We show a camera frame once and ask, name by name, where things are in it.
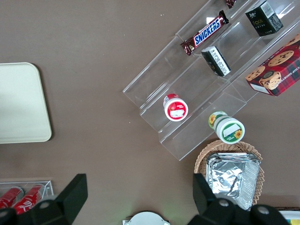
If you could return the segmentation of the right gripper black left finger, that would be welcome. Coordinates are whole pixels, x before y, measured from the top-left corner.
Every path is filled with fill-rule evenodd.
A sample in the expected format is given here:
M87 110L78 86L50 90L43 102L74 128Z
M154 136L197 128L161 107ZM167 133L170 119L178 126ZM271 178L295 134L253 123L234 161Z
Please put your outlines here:
M88 198L87 175L77 174L53 199L30 210L32 225L71 225Z

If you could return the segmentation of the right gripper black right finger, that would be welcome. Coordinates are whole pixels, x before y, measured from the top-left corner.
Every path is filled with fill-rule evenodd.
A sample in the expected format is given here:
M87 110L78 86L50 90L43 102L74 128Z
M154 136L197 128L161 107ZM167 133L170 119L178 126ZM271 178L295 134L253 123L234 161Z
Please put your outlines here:
M217 198L200 173L193 175L193 199L198 214L189 221L190 225L233 224L235 205L230 200Z

